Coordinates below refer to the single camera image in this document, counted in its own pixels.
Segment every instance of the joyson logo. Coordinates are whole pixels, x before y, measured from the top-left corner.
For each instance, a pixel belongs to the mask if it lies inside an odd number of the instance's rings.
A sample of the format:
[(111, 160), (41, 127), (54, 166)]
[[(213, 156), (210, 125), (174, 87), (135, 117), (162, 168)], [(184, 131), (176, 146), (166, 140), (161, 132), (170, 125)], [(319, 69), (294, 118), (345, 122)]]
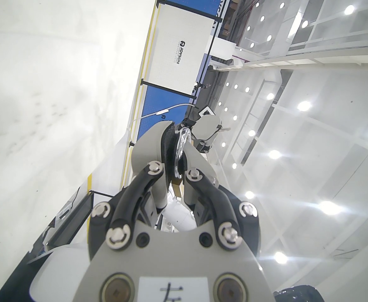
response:
[(181, 61), (181, 57), (183, 55), (183, 51), (184, 51), (184, 46), (185, 46), (185, 42), (183, 42), (182, 40), (178, 43), (177, 46), (177, 53), (175, 54), (175, 63), (180, 64)]

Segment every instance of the white label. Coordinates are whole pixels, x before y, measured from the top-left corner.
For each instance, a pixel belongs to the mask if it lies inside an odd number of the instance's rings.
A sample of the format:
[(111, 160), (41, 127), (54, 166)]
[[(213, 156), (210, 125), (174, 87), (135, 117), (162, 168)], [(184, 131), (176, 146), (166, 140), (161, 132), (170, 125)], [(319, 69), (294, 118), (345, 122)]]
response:
[(208, 302), (206, 277), (140, 277), (138, 302)]

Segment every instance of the black hole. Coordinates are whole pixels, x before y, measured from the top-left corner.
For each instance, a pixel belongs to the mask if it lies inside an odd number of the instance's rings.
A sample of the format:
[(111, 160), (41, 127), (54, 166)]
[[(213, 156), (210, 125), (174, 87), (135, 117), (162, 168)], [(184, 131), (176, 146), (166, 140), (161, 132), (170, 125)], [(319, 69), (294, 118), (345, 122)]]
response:
[(144, 248), (149, 244), (150, 237), (148, 233), (140, 233), (138, 237), (136, 238), (136, 245), (139, 248)]
[(199, 243), (201, 246), (208, 248), (212, 245), (213, 239), (209, 233), (204, 232), (199, 236)]

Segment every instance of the yellow stripe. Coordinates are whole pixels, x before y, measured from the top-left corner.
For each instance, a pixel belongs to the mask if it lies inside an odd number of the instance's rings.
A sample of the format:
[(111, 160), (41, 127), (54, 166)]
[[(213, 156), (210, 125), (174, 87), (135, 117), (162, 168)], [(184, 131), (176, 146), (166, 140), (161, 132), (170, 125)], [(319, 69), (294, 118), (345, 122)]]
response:
[[(145, 68), (145, 73), (143, 72), (144, 66), (142, 66), (141, 71), (140, 71), (140, 79), (143, 78), (144, 75), (147, 74), (148, 72), (148, 66), (149, 66), (149, 60), (151, 57), (151, 52), (152, 52), (152, 46), (153, 46), (153, 39), (155, 38), (155, 32), (156, 32), (156, 26), (157, 26), (157, 21), (158, 21), (158, 15), (159, 15), (159, 9), (155, 7), (153, 8), (153, 12), (152, 12), (152, 17), (151, 17), (151, 24), (153, 22), (153, 18), (155, 16), (155, 10), (157, 9), (157, 16), (156, 16), (156, 21), (155, 21), (155, 31), (153, 32), (153, 36), (152, 36), (152, 40), (151, 40), (151, 45), (150, 45), (150, 50), (149, 50), (149, 58), (148, 61), (146, 62), (146, 68)], [(149, 26), (149, 31), (148, 31), (148, 37), (146, 38), (146, 44), (145, 44), (145, 57), (147, 55), (147, 50), (148, 50), (148, 45), (149, 45), (149, 39), (150, 39), (150, 34), (151, 34), (151, 25)], [(140, 105), (141, 101), (142, 101), (142, 95), (143, 95), (143, 91), (141, 91), (140, 86), (138, 87), (138, 91), (136, 93), (136, 98), (135, 98), (135, 109), (134, 112), (136, 111), (136, 108), (138, 107), (138, 105)], [(131, 130), (135, 130), (136, 129), (136, 124), (137, 122), (140, 120), (136, 120), (134, 121)], [(124, 162), (124, 169), (123, 169), (123, 176), (121, 179), (121, 183), (120, 183), (120, 189), (125, 185), (126, 180), (128, 178), (128, 165), (127, 163), (129, 163), (131, 161), (131, 154), (132, 154), (132, 150), (130, 147), (127, 148), (127, 151), (125, 153), (125, 162)]]

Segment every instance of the round ceiling light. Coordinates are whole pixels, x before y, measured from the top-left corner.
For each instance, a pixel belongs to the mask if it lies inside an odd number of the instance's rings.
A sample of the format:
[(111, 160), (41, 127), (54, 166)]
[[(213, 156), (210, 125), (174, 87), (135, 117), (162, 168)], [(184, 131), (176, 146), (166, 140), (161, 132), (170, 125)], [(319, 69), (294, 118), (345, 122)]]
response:
[(310, 108), (311, 108), (311, 103), (310, 102), (300, 102), (298, 105), (297, 105), (297, 109), (302, 111), (302, 112), (306, 112), (308, 111)]
[(271, 159), (278, 159), (280, 158), (282, 155), (280, 154), (280, 152), (278, 150), (272, 150), (269, 152), (269, 158)]
[(319, 204), (319, 209), (327, 215), (335, 215), (342, 211), (342, 208), (335, 203), (329, 202), (328, 200)]
[(279, 264), (286, 264), (287, 260), (288, 257), (284, 253), (281, 253), (280, 251), (275, 253), (275, 261)]
[(352, 14), (354, 11), (354, 6), (351, 4), (349, 5), (345, 10), (344, 10), (344, 14), (345, 15), (350, 15)]
[(255, 194), (252, 191), (247, 191), (245, 193), (245, 197), (247, 197), (248, 199), (253, 199), (255, 197)]

